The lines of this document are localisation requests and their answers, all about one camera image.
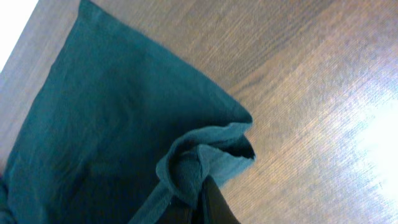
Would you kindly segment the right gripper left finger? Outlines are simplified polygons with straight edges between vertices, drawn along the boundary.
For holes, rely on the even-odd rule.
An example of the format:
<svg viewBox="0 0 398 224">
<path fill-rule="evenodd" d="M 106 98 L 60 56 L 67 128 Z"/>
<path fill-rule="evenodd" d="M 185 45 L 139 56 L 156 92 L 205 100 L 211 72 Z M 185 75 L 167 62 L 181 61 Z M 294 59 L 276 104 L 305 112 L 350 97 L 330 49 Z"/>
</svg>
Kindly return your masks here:
<svg viewBox="0 0 398 224">
<path fill-rule="evenodd" d="M 156 224 L 191 224 L 193 209 L 185 202 L 173 198 Z"/>
</svg>

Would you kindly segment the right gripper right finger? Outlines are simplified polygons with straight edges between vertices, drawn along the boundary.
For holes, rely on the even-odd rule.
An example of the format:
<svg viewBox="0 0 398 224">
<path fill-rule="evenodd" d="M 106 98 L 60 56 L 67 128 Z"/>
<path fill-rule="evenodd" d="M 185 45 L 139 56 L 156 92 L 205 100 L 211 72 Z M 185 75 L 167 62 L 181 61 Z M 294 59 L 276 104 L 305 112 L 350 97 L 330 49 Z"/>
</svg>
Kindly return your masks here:
<svg viewBox="0 0 398 224">
<path fill-rule="evenodd" d="M 200 196 L 200 224 L 240 224 L 211 176 L 205 179 Z"/>
</svg>

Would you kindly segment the dark teal t-shirt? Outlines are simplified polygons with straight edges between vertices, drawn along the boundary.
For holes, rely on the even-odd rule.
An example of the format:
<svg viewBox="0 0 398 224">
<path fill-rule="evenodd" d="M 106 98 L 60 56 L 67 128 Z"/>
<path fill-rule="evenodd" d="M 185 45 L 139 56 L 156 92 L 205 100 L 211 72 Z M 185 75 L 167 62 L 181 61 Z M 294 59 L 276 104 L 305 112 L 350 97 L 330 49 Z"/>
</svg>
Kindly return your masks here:
<svg viewBox="0 0 398 224">
<path fill-rule="evenodd" d="M 82 1 L 1 177 L 2 223 L 156 223 L 255 160 L 252 117 L 204 74 Z"/>
</svg>

